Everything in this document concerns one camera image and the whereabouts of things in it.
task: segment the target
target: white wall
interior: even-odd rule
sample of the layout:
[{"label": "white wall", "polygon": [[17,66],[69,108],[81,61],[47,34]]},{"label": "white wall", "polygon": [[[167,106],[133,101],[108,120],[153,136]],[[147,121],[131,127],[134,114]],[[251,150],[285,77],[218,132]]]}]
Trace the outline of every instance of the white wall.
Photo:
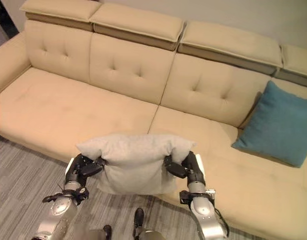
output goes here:
[{"label": "white wall", "polygon": [[1,0],[4,8],[7,10],[11,20],[19,32],[24,30],[26,15],[19,8],[26,0]]},{"label": "white wall", "polygon": [[307,0],[103,0],[214,22],[307,48]]}]

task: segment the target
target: floor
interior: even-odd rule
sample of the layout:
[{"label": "floor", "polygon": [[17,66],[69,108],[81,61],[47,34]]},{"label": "floor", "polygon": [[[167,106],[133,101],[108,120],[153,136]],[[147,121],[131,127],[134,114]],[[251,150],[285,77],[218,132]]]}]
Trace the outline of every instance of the floor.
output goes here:
[{"label": "floor", "polygon": [[[38,229],[51,203],[42,203],[59,192],[66,165],[41,153],[0,137],[0,240],[28,240]],[[77,225],[113,228],[113,240],[132,240],[133,215],[145,211],[145,227],[162,233],[167,240],[198,240],[196,225],[188,211],[153,196],[110,195],[97,189],[97,179],[88,179],[89,200],[83,202],[71,222],[66,240]],[[231,229],[230,240],[263,240]]]}]

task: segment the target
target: seam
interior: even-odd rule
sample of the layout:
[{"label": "seam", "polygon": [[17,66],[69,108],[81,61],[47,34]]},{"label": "seam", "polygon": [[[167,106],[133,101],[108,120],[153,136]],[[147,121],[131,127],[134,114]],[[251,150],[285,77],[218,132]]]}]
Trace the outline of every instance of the seam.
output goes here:
[{"label": "seam", "polygon": [[147,131],[147,134],[149,134],[150,129],[152,128],[152,125],[153,125],[154,120],[155,120],[155,118],[156,118],[156,114],[157,114],[157,112],[158,112],[158,108],[160,107],[160,105],[156,105],[156,106],[157,106],[157,109],[156,109],[156,110],[155,110],[155,112],[154,112],[154,115],[153,115],[152,121],[151,121],[150,126],[149,126],[149,129],[148,129],[148,131]]},{"label": "seam", "polygon": [[91,32],[91,36],[90,36],[90,41],[89,41],[89,72],[88,72],[88,84],[91,85],[91,68],[92,68],[92,65],[91,65],[91,62],[92,62],[92,39],[93,39],[93,36],[94,36],[94,33]]},{"label": "seam", "polygon": [[176,58],[176,54],[177,54],[177,50],[173,51],[174,54],[173,54],[173,58],[172,58],[172,61],[171,61],[171,64],[170,64],[170,69],[169,69],[169,72],[168,72],[168,76],[167,76],[167,79],[165,81],[165,84],[164,84],[164,88],[163,88],[163,91],[162,91],[162,95],[160,97],[160,101],[159,101],[159,106],[161,106],[162,104],[162,100],[163,100],[163,97],[164,97],[164,94],[165,94],[165,91],[166,91],[166,88],[167,88],[167,84],[168,84],[168,81],[169,81],[169,77],[170,77],[170,74],[172,72],[172,69],[173,69],[173,66],[174,66],[174,62],[175,62],[175,58]]}]

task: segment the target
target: sofa backrest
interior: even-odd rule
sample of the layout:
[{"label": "sofa backrest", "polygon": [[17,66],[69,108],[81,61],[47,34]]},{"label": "sofa backrest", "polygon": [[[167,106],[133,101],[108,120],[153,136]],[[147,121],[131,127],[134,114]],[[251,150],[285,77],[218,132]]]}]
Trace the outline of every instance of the sofa backrest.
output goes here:
[{"label": "sofa backrest", "polygon": [[94,33],[90,48],[90,84],[159,104],[175,53]]},{"label": "sofa backrest", "polygon": [[238,127],[270,78],[177,53],[161,105]]},{"label": "sofa backrest", "polygon": [[81,29],[27,20],[25,41],[31,65],[89,83],[92,34]]}]

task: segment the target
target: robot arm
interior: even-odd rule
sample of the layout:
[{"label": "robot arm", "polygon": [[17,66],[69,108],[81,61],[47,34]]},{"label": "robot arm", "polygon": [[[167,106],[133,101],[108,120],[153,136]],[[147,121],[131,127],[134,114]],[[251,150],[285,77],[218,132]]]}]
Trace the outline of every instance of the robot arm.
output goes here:
[{"label": "robot arm", "polygon": [[167,171],[176,177],[182,179],[187,177],[189,191],[180,192],[180,203],[189,206],[193,219],[197,224],[200,239],[227,238],[229,236],[229,226],[215,208],[215,190],[206,190],[200,156],[190,151],[181,165],[172,162],[172,157],[167,156],[164,159],[164,165]]},{"label": "robot arm", "polygon": [[42,200],[43,203],[54,203],[31,240],[62,240],[77,213],[77,206],[89,197],[87,178],[101,172],[104,167],[105,160],[101,157],[96,161],[81,154],[72,158],[66,169],[62,192]]}]

